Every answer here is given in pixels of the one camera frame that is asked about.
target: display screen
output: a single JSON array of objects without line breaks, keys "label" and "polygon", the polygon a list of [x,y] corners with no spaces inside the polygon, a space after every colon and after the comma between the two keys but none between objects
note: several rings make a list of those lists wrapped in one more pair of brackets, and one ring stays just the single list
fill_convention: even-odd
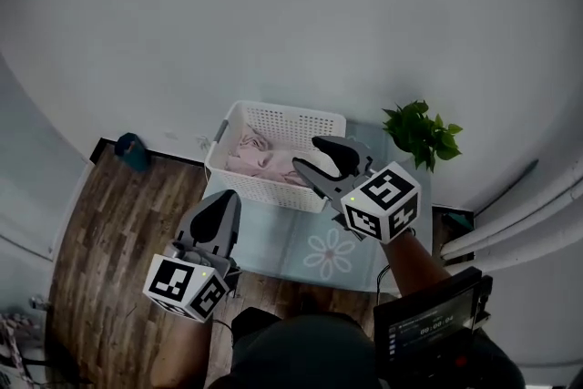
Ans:
[{"label": "display screen", "polygon": [[389,328],[389,360],[423,350],[463,328],[472,319],[474,290],[434,308],[396,322]]}]

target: floor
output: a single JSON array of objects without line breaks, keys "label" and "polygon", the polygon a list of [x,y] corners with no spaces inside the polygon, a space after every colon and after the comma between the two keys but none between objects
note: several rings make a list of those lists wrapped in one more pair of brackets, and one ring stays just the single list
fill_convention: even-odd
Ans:
[{"label": "floor", "polygon": [[[148,372],[172,315],[142,295],[152,255],[174,235],[182,213],[206,186],[203,168],[154,158],[133,172],[107,145],[67,227],[56,263],[48,330],[80,366],[92,387],[149,387]],[[322,310],[345,312],[373,332],[371,293],[348,292],[243,273],[234,297],[215,318],[230,322],[255,306],[285,317],[310,293]],[[208,383],[230,368],[230,332],[215,324]]]}]

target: plastic basket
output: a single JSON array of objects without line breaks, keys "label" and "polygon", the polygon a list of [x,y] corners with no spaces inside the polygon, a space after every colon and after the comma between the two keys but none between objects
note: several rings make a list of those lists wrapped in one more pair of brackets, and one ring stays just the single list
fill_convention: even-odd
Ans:
[{"label": "plastic basket", "polygon": [[205,160],[212,174],[243,198],[284,208],[321,212],[325,200],[311,189],[277,181],[257,179],[225,170],[228,156],[239,144],[244,124],[261,133],[273,149],[302,151],[320,169],[337,175],[332,160],[312,144],[315,136],[343,137],[346,119],[338,114],[262,102],[237,101],[223,120]]}]

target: pink towel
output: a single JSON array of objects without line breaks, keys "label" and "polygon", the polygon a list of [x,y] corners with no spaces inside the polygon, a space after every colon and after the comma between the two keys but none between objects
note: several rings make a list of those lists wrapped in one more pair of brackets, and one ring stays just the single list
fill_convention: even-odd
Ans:
[{"label": "pink towel", "polygon": [[301,155],[296,151],[270,150],[269,141],[245,125],[239,146],[229,155],[226,170],[305,187],[292,164],[292,159]]}]

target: forearm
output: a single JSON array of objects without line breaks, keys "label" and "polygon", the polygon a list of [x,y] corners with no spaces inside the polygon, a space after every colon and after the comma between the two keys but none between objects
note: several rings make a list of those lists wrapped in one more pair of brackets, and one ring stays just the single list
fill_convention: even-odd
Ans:
[{"label": "forearm", "polygon": [[382,246],[402,295],[420,291],[450,277],[409,230]]},{"label": "forearm", "polygon": [[150,372],[154,387],[202,388],[209,366],[212,320],[174,318]]}]

